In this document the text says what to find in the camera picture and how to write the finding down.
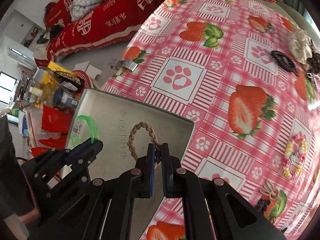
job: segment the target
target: tan braided hair tie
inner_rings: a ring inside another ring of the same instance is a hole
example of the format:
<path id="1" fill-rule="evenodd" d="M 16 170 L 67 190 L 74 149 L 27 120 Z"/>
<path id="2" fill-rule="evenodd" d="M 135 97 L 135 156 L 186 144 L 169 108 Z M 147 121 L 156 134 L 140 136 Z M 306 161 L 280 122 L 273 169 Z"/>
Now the tan braided hair tie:
<path id="1" fill-rule="evenodd" d="M 131 152 L 131 156 L 135 159 L 135 161 L 138 160 L 138 155 L 136 154 L 136 150 L 133 146 L 133 140 L 134 140 L 134 135 L 137 133 L 137 130 L 140 130 L 142 128 L 145 128 L 148 132 L 149 132 L 149 136 L 151 137 L 151 142 L 153 144 L 156 145 L 156 147 L 160 147 L 160 143 L 158 142 L 158 138 L 157 135 L 155 133 L 155 131 L 153 130 L 153 128 L 148 125 L 146 122 L 140 122 L 138 124 L 136 124 L 132 130 L 130 131 L 130 135 L 129 135 L 129 141 L 127 143 L 128 147 L 129 147 L 129 151 Z M 155 162 L 155 168 L 157 166 L 159 166 L 161 163 L 161 161 L 159 162 Z"/>

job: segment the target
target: table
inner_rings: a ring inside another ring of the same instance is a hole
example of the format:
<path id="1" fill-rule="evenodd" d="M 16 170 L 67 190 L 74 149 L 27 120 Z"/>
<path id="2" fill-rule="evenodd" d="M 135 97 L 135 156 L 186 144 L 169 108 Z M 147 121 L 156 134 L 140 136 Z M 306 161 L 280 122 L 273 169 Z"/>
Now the table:
<path id="1" fill-rule="evenodd" d="M 254 0 L 166 0 L 124 52 L 137 69 L 120 70 L 102 90 L 194 121 L 182 166 L 229 181 L 252 205 L 270 181 L 287 199 L 274 225 L 294 240 L 320 203 L 320 130 L 319 109 L 308 109 L 319 94 L 307 89 L 302 71 L 298 78 L 269 56 L 272 50 L 290 55 L 291 30 L 287 19 Z M 300 174 L 289 180 L 283 156 L 299 132 L 308 152 Z M 160 220 L 183 224 L 181 200 L 164 199 L 150 225 Z"/>

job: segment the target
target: yellow package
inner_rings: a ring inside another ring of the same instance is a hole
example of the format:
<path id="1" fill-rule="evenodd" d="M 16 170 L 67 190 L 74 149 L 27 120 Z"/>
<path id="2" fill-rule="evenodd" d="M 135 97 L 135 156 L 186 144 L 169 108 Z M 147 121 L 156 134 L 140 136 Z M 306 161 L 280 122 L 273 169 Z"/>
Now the yellow package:
<path id="1" fill-rule="evenodd" d="M 67 70 L 63 67 L 61 67 L 60 65 L 58 65 L 57 63 L 54 63 L 53 61 L 50 61 L 49 65 L 48 65 L 48 68 L 50 68 L 51 70 L 53 71 L 63 71 L 63 72 L 67 72 L 67 73 L 72 73 L 72 71 L 70 70 Z M 50 83 L 52 80 L 52 76 L 47 72 L 45 75 L 44 75 L 44 78 L 42 79 L 42 83 L 43 84 L 47 84 L 47 83 Z"/>

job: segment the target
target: pink and yellow bracelet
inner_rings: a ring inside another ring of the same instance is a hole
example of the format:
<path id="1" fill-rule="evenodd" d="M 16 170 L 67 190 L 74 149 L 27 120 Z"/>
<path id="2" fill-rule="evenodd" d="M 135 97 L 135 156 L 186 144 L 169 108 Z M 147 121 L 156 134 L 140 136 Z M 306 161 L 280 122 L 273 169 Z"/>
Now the pink and yellow bracelet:
<path id="1" fill-rule="evenodd" d="M 299 143 L 299 144 L 301 143 L 301 146 L 300 146 L 298 152 L 291 153 L 294 143 Z M 284 171 L 284 176 L 287 179 L 294 179 L 297 175 L 299 175 L 299 173 L 301 172 L 301 170 L 303 168 L 303 163 L 305 160 L 305 154 L 307 152 L 307 149 L 308 149 L 308 146 L 307 146 L 306 139 L 303 137 L 301 132 L 298 134 L 295 134 L 291 137 L 290 141 L 287 144 L 287 147 L 284 152 L 284 157 L 283 157 L 283 171 Z M 296 156 L 296 155 L 297 155 L 298 159 L 300 160 L 300 163 L 298 164 L 298 166 L 296 167 L 294 172 L 290 173 L 289 165 L 293 164 L 294 156 Z"/>

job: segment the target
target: metal screw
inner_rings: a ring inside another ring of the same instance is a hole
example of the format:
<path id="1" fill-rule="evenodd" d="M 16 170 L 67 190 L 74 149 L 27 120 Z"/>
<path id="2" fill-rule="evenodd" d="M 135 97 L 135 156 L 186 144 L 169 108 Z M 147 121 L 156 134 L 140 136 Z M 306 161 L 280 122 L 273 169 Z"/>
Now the metal screw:
<path id="1" fill-rule="evenodd" d="M 139 169 L 137 169 L 137 168 L 134 168 L 134 169 L 131 170 L 131 174 L 132 175 L 139 175 L 140 173 L 141 173 L 141 171 Z"/>
<path id="2" fill-rule="evenodd" d="M 176 172 L 178 173 L 178 174 L 186 174 L 186 169 L 185 168 L 177 168 L 176 169 Z"/>
<path id="3" fill-rule="evenodd" d="M 213 182 L 214 182 L 216 185 L 218 185 L 218 186 L 222 186 L 222 185 L 224 184 L 223 179 L 220 179 L 220 178 L 214 179 Z"/>
<path id="4" fill-rule="evenodd" d="M 100 186 L 103 183 L 103 179 L 96 178 L 93 180 L 92 184 L 95 186 Z"/>

